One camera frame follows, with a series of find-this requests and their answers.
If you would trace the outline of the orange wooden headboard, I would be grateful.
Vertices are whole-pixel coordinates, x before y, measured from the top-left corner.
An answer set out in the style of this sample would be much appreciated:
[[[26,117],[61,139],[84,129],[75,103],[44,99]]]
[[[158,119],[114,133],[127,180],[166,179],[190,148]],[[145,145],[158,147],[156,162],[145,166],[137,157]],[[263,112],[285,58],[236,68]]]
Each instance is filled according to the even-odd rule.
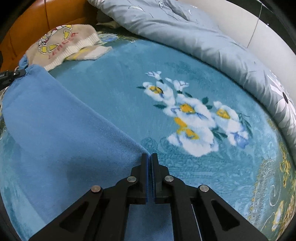
[[[54,27],[96,23],[88,1],[24,1],[1,29],[1,71],[13,70],[27,49]]]

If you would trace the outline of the blue crumpled cloth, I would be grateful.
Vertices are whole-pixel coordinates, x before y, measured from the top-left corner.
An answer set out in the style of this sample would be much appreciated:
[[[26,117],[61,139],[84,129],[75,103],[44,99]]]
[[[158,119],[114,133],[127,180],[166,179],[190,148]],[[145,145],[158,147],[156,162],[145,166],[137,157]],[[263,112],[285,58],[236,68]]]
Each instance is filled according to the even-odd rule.
[[[22,56],[22,58],[20,59],[19,63],[18,63],[18,67],[19,67],[20,69],[26,69],[27,66],[29,66],[29,60],[28,60],[28,58],[27,58],[27,55],[24,54],[24,55]]]

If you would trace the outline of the light blue sweatpants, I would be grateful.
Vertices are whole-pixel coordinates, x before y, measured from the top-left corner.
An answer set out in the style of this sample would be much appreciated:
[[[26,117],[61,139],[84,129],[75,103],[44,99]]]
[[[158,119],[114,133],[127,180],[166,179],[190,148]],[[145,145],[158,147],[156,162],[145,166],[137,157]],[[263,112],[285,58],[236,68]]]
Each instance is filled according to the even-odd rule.
[[[113,186],[143,153],[165,161],[173,123],[153,105],[142,69],[67,63],[34,65],[4,94],[1,196],[22,240],[91,186]]]

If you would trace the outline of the beige cartoon knit sweater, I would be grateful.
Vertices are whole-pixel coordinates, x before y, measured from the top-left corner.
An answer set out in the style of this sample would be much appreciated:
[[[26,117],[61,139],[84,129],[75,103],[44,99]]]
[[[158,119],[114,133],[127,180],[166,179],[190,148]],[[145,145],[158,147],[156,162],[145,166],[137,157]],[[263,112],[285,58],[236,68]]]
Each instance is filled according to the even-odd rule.
[[[111,51],[103,45],[91,25],[61,25],[53,28],[25,52],[29,66],[40,65],[47,71],[64,61],[96,60]]]

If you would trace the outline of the light blue floral quilt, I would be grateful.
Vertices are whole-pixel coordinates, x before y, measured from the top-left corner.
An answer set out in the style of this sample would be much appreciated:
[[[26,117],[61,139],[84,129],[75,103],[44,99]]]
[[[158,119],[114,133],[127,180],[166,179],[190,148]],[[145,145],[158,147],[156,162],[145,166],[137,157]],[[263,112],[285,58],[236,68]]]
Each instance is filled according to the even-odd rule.
[[[266,107],[295,146],[295,106],[277,76],[203,11],[179,1],[91,4],[130,32],[190,54],[231,77]]]

